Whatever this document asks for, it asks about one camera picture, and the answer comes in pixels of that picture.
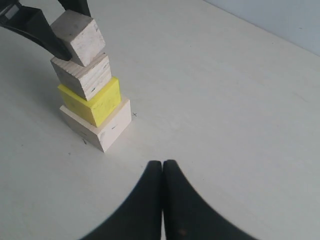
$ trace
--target wooden cube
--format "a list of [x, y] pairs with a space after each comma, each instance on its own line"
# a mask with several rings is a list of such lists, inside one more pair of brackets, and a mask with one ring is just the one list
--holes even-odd
[[99, 127], [121, 102], [119, 80], [116, 77], [112, 77], [90, 101], [79, 97], [62, 84], [58, 89], [66, 107], [96, 127]]
[[96, 21], [75, 11], [65, 11], [51, 28], [71, 52], [72, 61], [83, 67], [88, 66], [106, 45]]
[[109, 57], [104, 52], [85, 67], [57, 57], [51, 59], [51, 64], [60, 82], [87, 101], [91, 100], [112, 77]]
[[122, 102], [99, 127], [91, 125], [64, 105], [60, 111], [75, 133], [103, 152], [107, 151], [132, 120], [130, 100], [125, 97], [122, 97]]

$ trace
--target stacked blocks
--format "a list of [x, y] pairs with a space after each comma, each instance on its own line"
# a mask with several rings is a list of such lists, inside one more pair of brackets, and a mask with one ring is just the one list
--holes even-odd
[[51, 64], [61, 82], [60, 111], [70, 128], [106, 151], [132, 120], [130, 100], [121, 96], [112, 76], [105, 41], [95, 20], [67, 10], [52, 25], [72, 54], [70, 61], [54, 57]]

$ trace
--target wood grain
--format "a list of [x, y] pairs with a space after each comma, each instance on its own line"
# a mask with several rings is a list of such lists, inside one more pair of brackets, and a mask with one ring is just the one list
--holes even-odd
[[58, 17], [51, 28], [71, 52], [72, 61], [83, 67], [88, 66], [106, 45], [96, 21], [71, 10]]
[[51, 59], [51, 64], [60, 82], [87, 101], [91, 100], [112, 77], [109, 57], [104, 52], [86, 67], [57, 57]]

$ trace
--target block tower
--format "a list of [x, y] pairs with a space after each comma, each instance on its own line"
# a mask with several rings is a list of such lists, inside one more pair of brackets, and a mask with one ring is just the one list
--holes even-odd
[[62, 116], [74, 132], [105, 152], [132, 120], [130, 100], [121, 95], [103, 52], [105, 40], [93, 18], [72, 10], [51, 28], [72, 54], [70, 61], [51, 60], [61, 82]]

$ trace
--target light wooden block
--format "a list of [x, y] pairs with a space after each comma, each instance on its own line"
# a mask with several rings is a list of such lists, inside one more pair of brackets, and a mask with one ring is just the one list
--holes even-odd
[[60, 82], [87, 101], [91, 100], [112, 77], [109, 57], [104, 52], [85, 67], [57, 57], [51, 59], [51, 64]]
[[103, 152], [107, 151], [132, 120], [130, 100], [125, 97], [99, 127], [89, 124], [64, 105], [60, 111], [75, 133]]
[[65, 11], [51, 28], [71, 52], [72, 61], [83, 67], [88, 66], [106, 45], [96, 21], [78, 12]]
[[79, 97], [63, 84], [60, 84], [58, 89], [66, 107], [96, 127], [99, 127], [121, 102], [119, 80], [116, 77], [112, 77], [90, 101]]

